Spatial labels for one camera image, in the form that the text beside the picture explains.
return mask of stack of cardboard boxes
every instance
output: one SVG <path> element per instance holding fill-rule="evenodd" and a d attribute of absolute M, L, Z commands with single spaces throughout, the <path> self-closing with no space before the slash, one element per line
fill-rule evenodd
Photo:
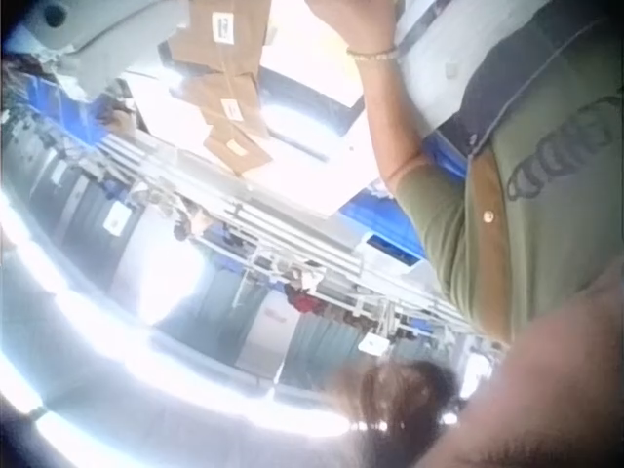
<path fill-rule="evenodd" d="M 205 146 L 236 175 L 271 162 L 251 137 L 268 138 L 257 73 L 271 0 L 190 0 L 190 24 L 169 40 L 172 59 L 205 68 L 177 96 L 213 126 Z"/>

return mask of hand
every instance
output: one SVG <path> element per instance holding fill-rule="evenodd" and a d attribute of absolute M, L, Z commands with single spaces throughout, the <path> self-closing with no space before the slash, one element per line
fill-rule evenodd
<path fill-rule="evenodd" d="M 349 50 L 378 54 L 394 47 L 397 18 L 393 0 L 306 0 L 320 20 L 337 32 Z"/>

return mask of brown button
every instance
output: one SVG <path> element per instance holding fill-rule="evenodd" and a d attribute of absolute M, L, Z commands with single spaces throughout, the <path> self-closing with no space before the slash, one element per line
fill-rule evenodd
<path fill-rule="evenodd" d="M 491 224 L 494 221 L 494 212 L 487 210 L 484 212 L 484 223 Z"/>

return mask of sleeve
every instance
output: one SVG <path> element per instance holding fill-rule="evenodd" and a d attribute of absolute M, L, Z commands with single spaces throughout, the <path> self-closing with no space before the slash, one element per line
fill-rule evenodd
<path fill-rule="evenodd" d="M 465 189 L 437 166 L 414 168 L 396 193 L 443 292 L 463 313 L 470 307 L 466 268 Z"/>

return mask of beaded bracelet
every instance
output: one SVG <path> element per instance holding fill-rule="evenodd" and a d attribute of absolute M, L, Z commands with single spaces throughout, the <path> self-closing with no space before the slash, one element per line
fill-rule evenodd
<path fill-rule="evenodd" d="M 386 52 L 379 52 L 377 54 L 360 54 L 352 52 L 347 49 L 347 56 L 354 61 L 387 61 L 396 60 L 399 57 L 399 50 L 394 47 Z"/>

